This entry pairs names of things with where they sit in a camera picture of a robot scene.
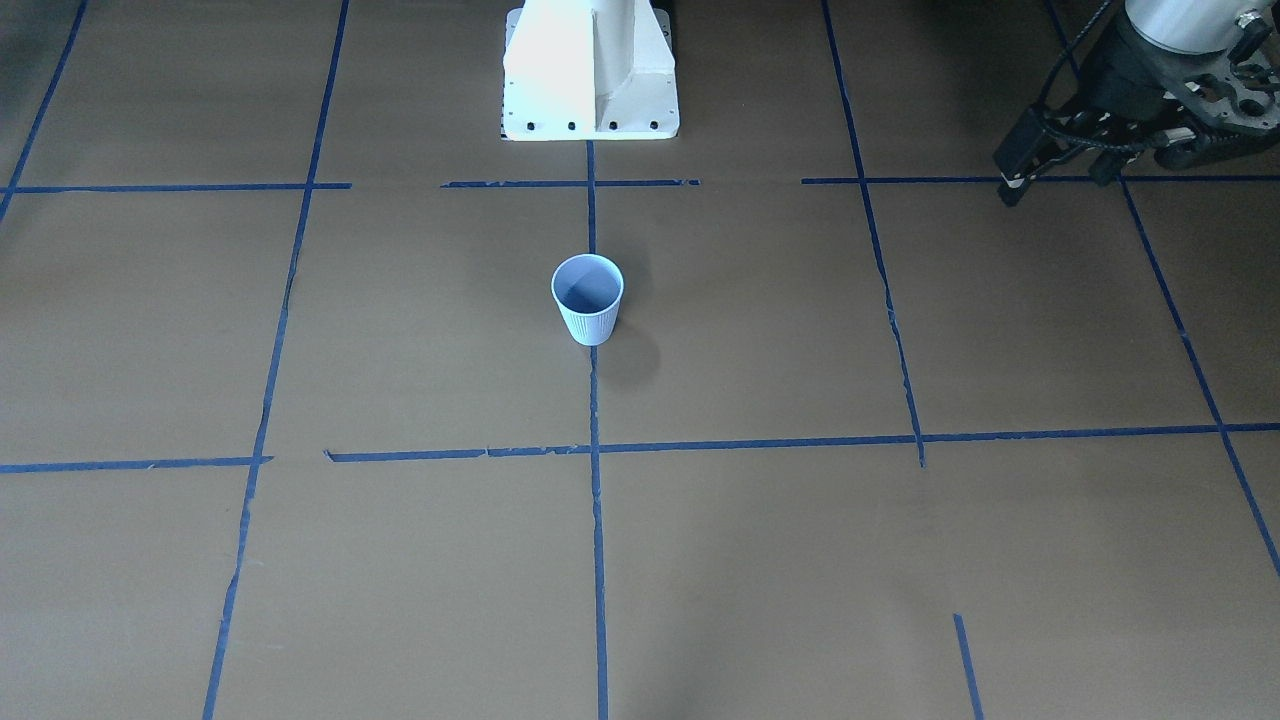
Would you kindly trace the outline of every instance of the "mounting hole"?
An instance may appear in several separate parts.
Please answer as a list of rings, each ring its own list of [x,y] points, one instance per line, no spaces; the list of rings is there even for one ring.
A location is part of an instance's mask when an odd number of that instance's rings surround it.
[[[1252,97],[1245,97],[1244,100],[1240,100],[1240,110],[1243,110],[1244,114],[1251,118],[1260,118],[1267,114],[1267,109],[1263,108],[1261,102],[1258,102]]]

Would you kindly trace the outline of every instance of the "white bracket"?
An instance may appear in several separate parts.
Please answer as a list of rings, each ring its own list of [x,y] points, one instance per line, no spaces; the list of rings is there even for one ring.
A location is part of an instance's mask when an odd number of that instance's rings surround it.
[[[666,140],[680,129],[671,18],[649,0],[525,0],[507,15],[503,137]]]

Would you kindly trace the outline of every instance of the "vertical blue tape line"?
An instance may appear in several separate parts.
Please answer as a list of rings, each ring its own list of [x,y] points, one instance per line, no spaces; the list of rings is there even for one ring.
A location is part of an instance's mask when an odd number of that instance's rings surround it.
[[[973,720],[983,720],[982,696],[978,694],[978,676],[973,671],[973,656],[969,655],[969,634],[964,629],[964,618],[959,612],[951,618],[956,624],[956,639],[960,642],[960,660],[964,661],[964,676],[969,683],[969,702],[973,705]]]
[[[1062,19],[1059,17],[1057,8],[1053,6],[1051,0],[1044,0],[1044,10],[1048,13],[1050,20],[1053,23],[1053,32],[1057,33],[1057,38],[1065,49],[1070,41],[1066,37],[1066,32],[1062,29]],[[1071,72],[1079,77],[1080,68],[1075,63],[1075,56],[1073,55],[1070,60]],[[1187,332],[1187,325],[1183,323],[1183,315],[1178,311],[1178,304],[1174,301],[1174,293],[1169,290],[1169,283],[1165,281],[1165,272],[1160,266],[1160,259],[1156,256],[1156,249],[1151,243],[1151,237],[1147,233],[1147,225],[1142,222],[1142,213],[1138,211],[1138,204],[1134,202],[1133,193],[1129,191],[1129,182],[1124,176],[1120,176],[1119,184],[1120,190],[1124,192],[1125,204],[1129,206],[1129,214],[1133,217],[1134,227],[1138,229],[1138,237],[1142,240],[1142,247],[1147,254],[1147,261],[1151,264],[1151,270],[1155,273],[1156,282],[1160,284],[1160,292],[1165,297],[1165,305],[1169,307],[1169,315],[1174,320],[1178,336],[1183,341],[1183,348],[1187,351],[1187,359],[1190,361],[1192,370],[1196,373],[1196,382],[1199,383],[1201,393],[1204,396],[1204,404],[1208,405],[1210,415],[1213,416],[1213,424],[1217,427],[1219,437],[1222,439],[1222,448],[1226,451],[1226,457],[1230,460],[1231,469],[1235,471],[1235,479],[1240,486],[1240,492],[1244,493],[1244,500],[1249,506],[1249,512],[1253,515],[1253,523],[1258,528],[1258,534],[1262,536],[1262,544],[1266,547],[1267,556],[1271,559],[1271,568],[1275,570],[1276,577],[1280,577],[1280,552],[1276,551],[1275,539],[1271,537],[1271,530],[1267,528],[1267,521],[1262,515],[1262,509],[1258,507],[1258,501],[1253,496],[1253,488],[1249,484],[1249,478],[1244,473],[1244,466],[1240,464],[1239,456],[1235,454],[1235,445],[1231,442],[1231,433],[1226,423],[1222,421],[1222,414],[1217,407],[1217,401],[1213,400],[1213,392],[1210,389],[1208,379],[1204,377],[1204,369],[1201,366],[1199,357],[1196,355],[1196,347],[1192,345],[1192,338]]]
[[[609,720],[609,652],[604,625],[604,512],[600,507],[600,392],[591,348],[591,515],[595,518],[595,671],[599,720]]]
[[[67,69],[67,59],[70,58],[72,47],[76,46],[76,37],[79,35],[81,23],[84,22],[84,12],[87,9],[88,0],[81,0],[79,8],[76,10],[76,19],[72,22],[72,29],[67,35],[67,45],[63,46],[63,54],[58,58],[58,68],[54,69],[54,77],[49,81],[49,88],[45,90],[45,97],[40,101],[40,110],[36,111],[36,119],[31,123],[31,132],[27,133],[27,142],[22,146],[22,154],[18,155],[18,163],[13,167],[13,174],[9,176],[9,186],[5,188],[4,200],[0,200],[0,223],[9,214],[9,204],[13,202],[13,195],[18,191],[18,181],[22,179],[22,172],[27,168],[27,160],[31,158],[31,149],[36,145],[40,126],[45,122],[45,114],[49,113],[49,104],[52,102],[54,92],[58,91],[58,83],[63,79],[63,72]]]
[[[284,283],[284,299],[280,302],[280,315],[275,328],[275,345],[271,350],[271,365],[266,375],[266,389],[262,393],[262,418],[259,421],[257,436],[253,441],[253,457],[261,457],[266,446],[266,428],[271,420],[271,402],[275,396],[275,379],[280,370],[280,356],[284,352],[284,334],[289,323],[289,296],[293,292],[293,279],[298,272],[298,256],[302,252],[302,238],[306,236],[307,215],[311,211],[311,193],[315,186],[316,170],[320,165],[320,147],[324,143],[324,131],[329,117],[329,104],[333,100],[333,85],[338,74],[338,58],[342,53],[342,38],[347,27],[347,10],[351,0],[343,0],[342,12],[338,15],[338,31],[333,41],[333,54],[329,58],[329,76],[325,81],[324,100],[320,104],[320,118],[316,122],[315,142],[311,146],[311,165],[307,170],[307,187],[302,192],[302,208],[298,211],[298,227],[293,236],[293,254],[289,258],[289,273]],[[218,628],[218,644],[214,650],[214,662],[209,673],[209,689],[205,692],[204,720],[212,720],[218,702],[218,688],[221,683],[223,664],[227,659],[227,639],[230,635],[232,615],[236,610],[236,594],[239,588],[241,570],[244,566],[244,546],[248,542],[250,506],[253,496],[257,495],[257,478],[261,464],[255,462],[248,471],[244,483],[244,502],[241,506],[239,542],[236,548],[236,570],[232,580],[227,585],[227,597],[223,601],[223,616]]]
[[[586,141],[586,251],[595,254],[595,142]]]
[[[840,45],[836,42],[836,26],[831,20],[831,5],[828,0],[822,0],[822,17],[827,23],[827,42],[831,44],[831,60],[836,67],[836,82],[840,85],[840,101],[845,108],[845,124],[849,128],[849,145],[854,151],[854,167],[858,169],[858,186],[863,193],[863,209],[867,211],[867,228],[872,234],[872,250],[876,252],[876,269],[879,270],[881,282],[884,284],[884,310],[888,313],[888,327],[893,331],[893,342],[897,345],[897,361],[902,370],[902,389],[906,392],[906,409],[911,415],[911,432],[915,433],[915,451],[920,459],[920,468],[925,466],[924,437],[920,432],[920,415],[915,409],[915,392],[911,389],[911,373],[906,368],[906,351],[902,347],[902,332],[897,325],[897,311],[893,309],[893,291],[888,284],[888,270],[884,266],[884,254],[881,250],[879,229],[876,225],[876,210],[872,208],[872,193],[867,186],[867,170],[863,167],[863,151],[858,143],[858,128],[854,124],[854,108],[849,101],[849,86],[845,82],[845,65],[840,59]]]

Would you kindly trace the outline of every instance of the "blue grid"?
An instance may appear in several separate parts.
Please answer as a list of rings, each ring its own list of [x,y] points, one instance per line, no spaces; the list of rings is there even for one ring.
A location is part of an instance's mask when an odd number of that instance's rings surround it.
[[[239,523],[239,537],[238,547],[236,555],[236,570],[230,579],[227,589],[227,597],[224,601],[224,609],[221,615],[221,623],[219,626],[218,643],[215,648],[214,661],[210,670],[210,682],[206,692],[205,707],[204,707],[204,720],[211,720],[215,714],[216,696],[219,682],[221,678],[221,669],[225,660],[227,652],[227,639],[230,630],[232,616],[236,605],[236,594],[238,589],[238,582],[241,577],[241,569],[244,560],[244,546],[248,538],[250,529],[250,505],[256,493],[259,471],[262,465],[271,461],[273,457],[264,454],[266,443],[266,433],[270,423],[271,405],[275,392],[275,380],[279,373],[280,357],[283,354],[285,332],[288,327],[289,316],[289,299],[292,295],[293,281],[297,275],[298,269],[298,256],[302,250],[307,218],[310,214],[310,206],[312,195],[316,191],[342,191],[349,190],[352,183],[346,182],[319,182],[316,179],[319,160],[324,141],[325,124],[328,120],[328,113],[330,101],[333,97],[334,82],[338,72],[338,63],[340,58],[343,33],[347,23],[347,15],[351,0],[343,0],[340,6],[340,13],[338,17],[337,31],[334,36],[333,53],[330,55],[329,73],[325,85],[324,100],[321,102],[319,119],[316,123],[315,141],[312,145],[311,163],[307,172],[307,178],[305,182],[298,183],[219,183],[219,184],[133,184],[133,186],[22,186],[22,173],[29,159],[32,147],[35,145],[36,137],[40,132],[41,123],[49,110],[49,105],[54,97],[58,88],[59,81],[65,70],[68,59],[72,54],[76,38],[79,33],[81,26],[83,23],[88,0],[82,0],[77,8],[74,20],[72,23],[70,31],[68,33],[67,44],[59,58],[54,76],[49,83],[45,96],[40,104],[38,111],[32,123],[31,131],[27,135],[26,142],[23,145],[22,154],[14,167],[10,176],[8,186],[4,188],[3,200],[0,200],[0,223],[3,223],[9,206],[17,195],[49,195],[49,193],[67,193],[67,192],[100,192],[100,193],[138,193],[138,192],[261,192],[261,191],[292,191],[302,193],[302,202],[298,213],[298,223],[293,241],[293,252],[289,261],[288,274],[284,284],[283,300],[279,311],[279,319],[276,325],[275,341],[273,346],[270,368],[266,378],[266,387],[262,397],[262,415],[259,423],[257,434],[255,438],[255,446],[252,455],[248,456],[227,456],[227,457],[178,457],[178,459],[148,459],[148,460],[108,460],[108,461],[72,461],[72,462],[27,462],[27,464],[0,464],[0,475],[6,474],[29,474],[29,473],[72,473],[72,471],[111,471],[111,470],[147,470],[147,469],[180,469],[180,468],[247,468],[248,477],[246,480],[246,492],[241,512]],[[668,451],[724,451],[724,450],[759,450],[759,448],[803,448],[803,447],[852,447],[852,446],[882,446],[882,445],[914,445],[918,448],[920,465],[925,464],[925,447],[931,443],[955,443],[955,442],[1010,442],[1010,441],[1034,441],[1034,439],[1068,439],[1068,438],[1105,438],[1105,437],[1152,437],[1152,436],[1189,436],[1189,434],[1217,434],[1221,441],[1226,456],[1231,464],[1231,468],[1239,480],[1242,492],[1247,500],[1251,512],[1257,524],[1258,532],[1263,539],[1263,543],[1270,555],[1271,562],[1280,575],[1280,556],[1277,556],[1276,546],[1272,541],[1270,530],[1267,528],[1266,520],[1257,505],[1253,496],[1252,488],[1249,486],[1248,478],[1245,475],[1244,468],[1242,466],[1234,446],[1231,443],[1231,436],[1234,433],[1274,433],[1280,432],[1280,423],[1249,423],[1249,424],[1231,424],[1226,423],[1221,413],[1219,411],[1217,404],[1213,398],[1213,393],[1210,388],[1210,383],[1204,377],[1203,369],[1201,368],[1199,360],[1196,355],[1194,346],[1183,324],[1181,315],[1178,310],[1176,302],[1172,293],[1165,281],[1164,272],[1160,266],[1160,261],[1156,256],[1155,249],[1147,236],[1146,227],[1142,220],[1142,215],[1133,200],[1133,195],[1129,190],[1129,183],[1170,183],[1170,182],[1277,182],[1280,176],[1274,174],[1258,174],[1258,176],[1124,176],[1120,179],[1120,186],[1124,192],[1128,208],[1134,220],[1135,231],[1147,258],[1151,263],[1152,272],[1160,284],[1161,292],[1164,293],[1165,302],[1169,307],[1171,319],[1181,337],[1184,348],[1188,355],[1188,360],[1192,364],[1197,380],[1199,383],[1201,391],[1203,393],[1206,405],[1213,418],[1213,424],[1203,425],[1156,425],[1156,427],[1126,427],[1126,428],[1078,428],[1078,429],[1056,429],[1056,430],[1007,430],[1007,432],[983,432],[983,433],[925,433],[922,430],[922,424],[915,407],[915,398],[911,391],[910,374],[908,370],[908,354],[905,343],[902,341],[902,333],[897,323],[896,313],[893,309],[893,297],[890,282],[890,273],[884,265],[883,255],[879,246],[879,236],[876,225],[874,208],[872,204],[872,197],[869,192],[869,186],[873,184],[943,184],[943,183],[998,183],[1001,182],[998,177],[991,176],[972,176],[972,177],[869,177],[865,173],[861,151],[858,141],[856,127],[854,122],[854,109],[850,101],[849,90],[845,83],[844,77],[844,64],[840,59],[840,50],[836,41],[835,26],[831,17],[831,9],[828,0],[820,0],[823,17],[826,20],[827,38],[831,46],[832,61],[837,86],[841,94],[841,101],[845,110],[845,119],[847,123],[850,149],[852,151],[854,165],[856,174],[852,177],[815,177],[815,178],[803,178],[803,184],[856,184],[860,190],[863,209],[865,211],[868,229],[870,231],[873,250],[877,260],[877,269],[879,272],[886,299],[886,311],[887,318],[893,332],[895,342],[897,345],[899,359],[902,370],[902,386],[905,391],[905,401],[908,406],[908,413],[910,414],[913,433],[911,434],[895,434],[895,436],[858,436],[858,437],[818,437],[818,438],[764,438],[764,439],[724,439],[724,441],[691,441],[691,442],[655,442],[655,443],[602,443],[600,442],[600,428],[599,428],[599,388],[598,388],[598,354],[595,348],[590,351],[590,406],[589,406],[589,419],[590,419],[590,442],[589,445],[563,445],[563,446],[543,446],[543,447],[506,447],[506,448],[462,448],[462,450],[411,450],[411,451],[396,451],[396,452],[329,452],[325,455],[333,462],[387,462],[387,461],[422,461],[422,460],[449,460],[449,459],[502,459],[502,457],[530,457],[530,456],[544,456],[544,455],[589,455],[591,466],[591,496],[593,496],[593,516],[595,521],[594,527],[594,562],[595,562],[595,626],[596,626],[596,662],[598,662],[598,712],[600,720],[607,720],[608,717],[608,671],[607,671],[607,642],[605,642],[605,593],[604,593],[604,533],[603,533],[603,503],[602,503],[602,473],[600,473],[600,456],[607,454],[643,454],[643,452],[668,452]],[[1060,41],[1065,45],[1066,36],[1062,29],[1061,20],[1057,15],[1056,9],[1051,0],[1044,0],[1044,6],[1050,14],[1051,22],[1053,24],[1055,32],[1059,35]],[[1071,59],[1071,67],[1078,73],[1078,67],[1074,58]],[[452,181],[442,184],[445,190],[511,190],[511,188],[564,188],[576,187],[584,188],[588,192],[588,225],[589,225],[589,251],[595,252],[596,250],[596,191],[599,188],[611,187],[698,187],[701,182],[696,178],[667,178],[667,179],[613,179],[613,181],[600,181],[596,178],[595,169],[595,147],[593,142],[586,142],[586,179],[585,181]],[[1046,177],[1039,182],[1065,182],[1065,183],[1078,183],[1078,182],[1091,182],[1089,178],[1082,176],[1060,176],[1060,177]],[[960,646],[961,661],[964,666],[964,673],[968,682],[968,688],[970,693],[970,700],[973,703],[973,712],[975,720],[983,719],[982,701],[978,694],[978,685],[975,679],[975,673],[973,669],[973,659],[969,648],[968,633],[965,629],[964,619],[960,614],[954,615],[954,624],[956,629],[956,637]]]

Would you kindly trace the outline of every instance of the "white cup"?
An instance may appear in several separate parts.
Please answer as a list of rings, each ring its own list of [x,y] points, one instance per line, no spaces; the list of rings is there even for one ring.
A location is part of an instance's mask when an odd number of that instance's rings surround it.
[[[552,274],[552,296],[568,334],[586,346],[609,340],[622,302],[622,270],[600,255],[575,255]]]

